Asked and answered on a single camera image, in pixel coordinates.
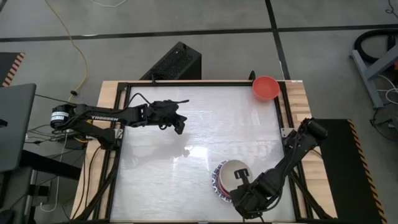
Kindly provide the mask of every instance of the table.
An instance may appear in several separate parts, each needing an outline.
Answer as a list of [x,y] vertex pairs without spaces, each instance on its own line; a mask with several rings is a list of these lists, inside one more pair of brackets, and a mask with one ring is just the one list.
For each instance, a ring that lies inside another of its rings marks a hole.
[[[116,93],[117,93],[117,87],[119,82],[129,82],[129,83],[150,83],[151,81],[106,81],[103,82],[103,85],[101,87],[101,92],[99,94],[99,100],[97,106],[100,107],[106,107],[106,108],[113,108],[115,104],[115,98],[116,98]],[[172,81],[162,81],[162,82],[179,82],[179,83],[189,83],[192,81],[188,80],[172,80]],[[196,82],[223,82],[222,80],[200,80]],[[224,82],[252,82],[250,80],[225,80]],[[303,120],[306,117],[311,117],[311,112],[310,108],[308,105],[308,100],[307,96],[305,93],[304,85],[302,81],[284,81],[285,86],[286,86],[286,92],[287,96],[289,97],[289,106],[292,114],[292,119],[295,127],[298,127],[301,120]],[[284,120],[284,126],[288,127],[287,123],[287,113],[285,112],[285,105],[284,105],[284,100],[282,97],[282,94],[279,96],[279,101],[280,101],[280,108],[282,111],[282,117]],[[123,100],[119,102],[119,107],[123,107]],[[101,128],[108,128],[110,123],[107,121],[95,121],[95,125],[101,127]],[[93,157],[93,154],[97,147],[99,146],[99,143],[97,141],[91,141],[88,143],[88,147],[86,150],[86,183],[87,183],[87,178],[88,178],[88,169],[89,169],[89,164],[91,161],[91,158]],[[98,189],[98,183],[100,181],[100,176],[101,176],[101,170],[103,167],[103,160],[104,160],[104,155],[105,151],[100,150],[95,158],[93,159],[92,163],[92,168],[91,168],[91,177],[90,177],[90,188],[88,189],[88,195],[86,194],[87,191],[87,185],[85,185],[85,188],[83,189],[83,175],[80,175],[80,180],[79,180],[79,185],[77,188],[76,192],[76,197],[75,197],[75,202],[73,204],[73,210],[72,214],[75,213],[75,211],[78,208],[78,204],[80,202],[81,196],[83,194],[83,203],[85,203],[86,200],[90,201],[92,197],[95,195]],[[305,158],[302,161],[303,163],[303,170],[305,173],[305,178],[307,181],[307,187],[308,190],[312,193],[314,198],[317,200],[317,202],[324,208],[324,210],[331,216],[336,217],[336,210],[335,206],[333,203],[333,199],[331,196],[330,192],[330,187],[328,183],[328,179],[326,176],[326,171],[325,167],[323,165],[322,159],[319,157],[319,155],[315,154],[314,152],[308,153]],[[305,215],[305,206],[303,202],[303,197],[300,194],[300,191],[297,190],[298,194],[298,200],[299,200],[299,205],[300,205],[300,213],[302,217],[306,217]],[[99,218],[105,218],[106,215],[106,204],[108,202],[108,190],[105,192],[102,202],[101,202],[101,207],[99,210]],[[80,206],[80,208],[77,211],[77,215],[80,214],[83,211],[83,206]]]

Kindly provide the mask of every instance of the wooden table frame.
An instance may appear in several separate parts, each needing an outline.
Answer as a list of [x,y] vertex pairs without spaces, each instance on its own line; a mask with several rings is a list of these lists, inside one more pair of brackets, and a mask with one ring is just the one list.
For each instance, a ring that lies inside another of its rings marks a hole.
[[[151,81],[107,81],[103,82],[101,93],[99,95],[98,105],[107,108],[123,108],[126,106],[129,99],[131,86],[250,86],[252,80],[170,80],[157,81],[156,84]],[[280,95],[275,99],[279,126],[281,128],[298,127],[300,122],[306,118],[311,117],[307,96],[301,81],[279,81]],[[115,127],[116,124],[111,124],[107,121],[95,121],[95,125],[101,128]],[[89,164],[93,158],[95,150],[99,143],[92,141],[88,144],[86,155],[88,159],[86,165],[86,178],[88,177]],[[83,205],[87,201],[91,201],[98,190],[99,185],[104,181],[107,174],[110,172],[113,162],[119,162],[119,153],[99,150],[92,162],[92,173],[90,175],[90,189],[83,191],[83,175],[80,176],[78,189],[76,192],[75,203],[73,204],[72,214],[74,214],[80,203],[83,194]],[[303,164],[297,166],[297,172],[302,180],[306,183],[306,187],[313,194],[314,198],[324,208],[324,210],[331,216],[336,217],[333,199],[331,197],[330,188],[327,181],[325,167],[322,159],[316,154],[308,153],[302,161]],[[96,206],[92,213],[92,219],[109,220],[111,215],[111,207],[113,203],[114,187],[116,180],[113,180],[106,192],[103,195],[100,204]],[[289,185],[292,193],[292,200],[294,205],[294,212],[296,219],[299,218],[313,218],[313,212],[309,209],[309,204],[302,197],[301,192],[289,178]],[[80,206],[77,211],[79,215],[84,209]]]

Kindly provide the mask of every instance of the white cable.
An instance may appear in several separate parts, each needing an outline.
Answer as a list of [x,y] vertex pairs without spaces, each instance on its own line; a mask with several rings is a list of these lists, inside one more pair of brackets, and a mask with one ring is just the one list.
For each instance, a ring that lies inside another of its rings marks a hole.
[[116,5],[114,5],[114,6],[109,6],[109,5],[104,5],[104,4],[101,4],[101,3],[99,3],[99,2],[94,2],[93,0],[90,0],[92,3],[94,3],[94,4],[97,4],[97,5],[100,5],[100,6],[103,6],[103,7],[118,7],[118,6],[120,6],[121,4],[123,4],[123,3],[125,3],[127,0],[123,0],[123,1],[121,1],[120,3],[117,3]]
[[[67,140],[68,140],[68,133],[65,134],[65,142],[63,143],[63,147],[61,150],[61,157],[60,157],[60,162],[62,162],[62,156],[63,156],[63,150],[65,149],[65,146],[67,145]],[[42,208],[43,202],[40,203],[40,209],[43,212],[53,212],[56,208],[57,208],[57,204],[58,204],[58,191],[60,189],[60,177],[57,177],[57,194],[55,196],[55,206],[51,209],[51,210],[46,210],[44,208]]]
[[378,91],[385,91],[385,92],[386,92],[386,99],[387,99],[390,103],[393,103],[393,104],[397,104],[397,105],[398,105],[398,102],[392,101],[392,100],[388,97],[388,93],[391,92],[391,91],[393,91],[393,90],[395,90],[395,92],[398,93],[398,89],[396,88],[396,86],[393,84],[393,82],[392,82],[390,79],[388,79],[388,78],[385,77],[384,75],[378,75],[378,76],[381,77],[381,78],[384,78],[385,80],[387,80],[387,82],[389,82],[389,83],[391,84],[391,86],[392,86],[392,88],[389,89],[389,90],[378,90]]

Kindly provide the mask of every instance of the white bowl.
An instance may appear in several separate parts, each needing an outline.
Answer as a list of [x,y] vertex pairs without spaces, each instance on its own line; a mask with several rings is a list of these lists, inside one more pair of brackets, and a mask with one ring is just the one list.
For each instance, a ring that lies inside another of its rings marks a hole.
[[220,170],[220,182],[223,188],[230,192],[238,188],[239,185],[243,184],[242,179],[236,179],[234,172],[240,169],[247,169],[249,172],[248,181],[253,181],[253,175],[248,165],[244,162],[233,159],[227,161]]

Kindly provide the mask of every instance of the yellow cable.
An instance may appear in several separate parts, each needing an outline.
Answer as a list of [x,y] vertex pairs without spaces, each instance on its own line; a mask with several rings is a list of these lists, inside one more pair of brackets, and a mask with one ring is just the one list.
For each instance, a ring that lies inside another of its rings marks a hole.
[[[50,3],[49,3],[47,0],[44,0],[44,1],[45,1],[45,3],[49,6],[49,8],[51,9],[51,11],[58,17],[59,21],[62,23],[63,27],[65,28],[65,30],[66,30],[66,32],[67,32],[67,34],[68,34],[68,36],[69,36],[69,39],[70,39],[71,44],[74,46],[74,48],[76,48],[76,50],[80,53],[81,57],[82,57],[83,60],[85,61],[86,74],[85,74],[83,80],[80,82],[80,84],[75,88],[75,91],[78,91],[78,90],[80,89],[80,87],[82,86],[82,84],[86,81],[87,76],[88,76],[88,66],[87,66],[86,58],[85,58],[85,56],[83,55],[83,52],[81,52],[81,50],[75,45],[75,43],[73,43],[72,36],[70,35],[69,30],[68,30],[67,26],[65,25],[65,23],[62,21],[61,17],[55,12],[55,10],[51,7]],[[72,99],[72,97],[73,97],[73,95],[71,94],[71,95],[69,96],[68,102]]]
[[81,140],[81,139],[78,139],[78,138],[76,138],[76,137],[73,137],[76,141],[78,141],[78,142],[81,142],[81,143],[88,143],[88,141],[87,140]]

